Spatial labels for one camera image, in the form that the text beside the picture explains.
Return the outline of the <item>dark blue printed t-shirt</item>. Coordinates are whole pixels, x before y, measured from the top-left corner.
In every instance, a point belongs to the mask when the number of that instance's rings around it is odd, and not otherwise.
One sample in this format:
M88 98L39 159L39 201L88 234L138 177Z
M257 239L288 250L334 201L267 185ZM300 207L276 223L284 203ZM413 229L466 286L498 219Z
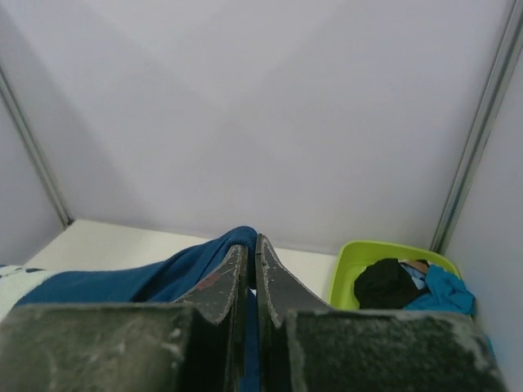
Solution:
M257 231L234 228L164 261L117 270L53 271L1 265L1 316L17 306L65 303L168 303L201 283L234 245L254 252Z

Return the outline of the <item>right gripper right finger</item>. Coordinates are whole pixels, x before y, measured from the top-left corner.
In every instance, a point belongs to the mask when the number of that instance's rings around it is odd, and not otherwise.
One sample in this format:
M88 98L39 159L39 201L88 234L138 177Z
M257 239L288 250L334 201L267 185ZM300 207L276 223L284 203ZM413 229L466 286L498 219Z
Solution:
M336 310L255 251L263 391L504 391L485 336L455 313Z

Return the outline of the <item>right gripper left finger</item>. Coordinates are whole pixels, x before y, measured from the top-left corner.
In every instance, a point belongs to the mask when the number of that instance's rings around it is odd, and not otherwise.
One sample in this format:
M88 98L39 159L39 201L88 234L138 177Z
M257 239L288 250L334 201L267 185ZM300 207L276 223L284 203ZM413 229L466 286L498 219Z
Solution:
M248 249L168 304L23 305L1 324L4 391L236 391Z

